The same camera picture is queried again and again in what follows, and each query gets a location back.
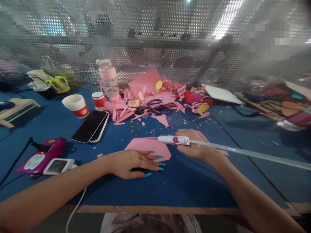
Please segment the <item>blue scissors handle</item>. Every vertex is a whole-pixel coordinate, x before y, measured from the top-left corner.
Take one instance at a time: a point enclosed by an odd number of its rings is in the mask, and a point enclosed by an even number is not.
[[[160,99],[154,99],[154,100],[150,100],[147,105],[154,105],[154,104],[160,104],[162,103],[163,101],[160,100]]]
[[[154,113],[156,116],[166,114],[168,113],[168,111],[169,111],[168,107],[155,107],[151,109],[151,112]]]

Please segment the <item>smartphone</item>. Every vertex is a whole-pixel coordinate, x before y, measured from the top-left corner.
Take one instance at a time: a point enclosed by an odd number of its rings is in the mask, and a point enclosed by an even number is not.
[[[104,129],[107,125],[107,121],[109,119],[109,114],[108,114],[108,117],[106,117],[103,122],[100,124],[100,126],[98,127],[98,130],[96,130],[96,132],[94,133],[93,137],[91,138],[90,140],[90,143],[96,143],[100,140],[101,138],[101,135],[103,134],[104,132]]]
[[[81,127],[71,137],[71,140],[88,143],[101,123],[109,116],[107,112],[93,111]]]

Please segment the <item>perforated metal mesh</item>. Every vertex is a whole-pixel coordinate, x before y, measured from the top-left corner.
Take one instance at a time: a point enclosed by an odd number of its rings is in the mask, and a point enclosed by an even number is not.
[[[310,8],[302,0],[0,0],[0,6],[0,73],[10,82],[44,69],[71,85],[93,85],[95,60],[109,58],[123,85],[156,67],[173,82],[209,79],[232,89],[258,75],[295,79],[311,59]],[[289,24],[290,59],[241,59],[241,24],[275,22]]]

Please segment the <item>blue table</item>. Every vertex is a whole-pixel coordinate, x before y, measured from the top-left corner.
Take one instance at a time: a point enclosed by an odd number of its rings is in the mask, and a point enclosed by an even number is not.
[[[95,109],[91,94],[94,88],[76,88],[70,94],[82,94],[90,110]],[[41,108],[34,108],[22,117],[14,120],[13,129],[0,127],[1,158],[0,178],[7,172],[15,158],[22,151],[30,136],[41,143],[49,138],[70,138],[83,123],[61,103],[68,94],[56,100],[47,101],[34,91],[21,94],[25,98],[34,99]],[[14,98],[12,94],[0,94],[0,99]],[[197,119],[198,115],[186,110],[186,115],[172,110],[168,115],[171,127],[165,128],[152,118],[130,122],[125,125],[108,123],[102,139],[97,144],[84,144],[68,141],[63,157],[82,161],[82,164],[95,160],[100,153],[108,154],[124,149],[134,137],[154,137],[174,134],[180,128],[197,127],[211,141],[218,144],[237,147],[230,136],[210,116],[208,119]],[[176,146],[168,145],[172,154],[165,161],[165,171],[154,172],[148,179],[123,180],[114,175],[106,175],[91,184],[82,200],[80,211],[117,212],[135,211],[140,213],[195,213],[195,214],[238,214],[239,210],[222,178],[209,165],[191,159],[179,153]],[[34,151],[32,146],[25,151],[15,169]],[[229,153],[229,160],[255,185],[262,189],[281,208],[293,216],[299,215],[289,207],[282,196],[270,185],[250,159],[235,153]],[[47,176],[33,181],[26,175],[20,176],[12,172],[0,191],[0,201],[15,193],[38,183]],[[80,195],[69,204],[76,204]]]
[[[239,109],[244,114],[253,113]],[[290,132],[263,116],[244,117],[231,106],[213,106],[210,112],[240,148],[311,163],[310,130]],[[301,213],[311,212],[311,171],[258,158],[251,160],[286,201]]]

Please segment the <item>long fingernail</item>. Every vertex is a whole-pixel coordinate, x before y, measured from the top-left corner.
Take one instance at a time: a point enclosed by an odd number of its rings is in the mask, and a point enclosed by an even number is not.
[[[145,174],[144,176],[143,176],[143,178],[147,178],[147,177],[149,177],[149,176],[151,176],[152,175],[152,172],[151,173],[147,173],[147,174]]]

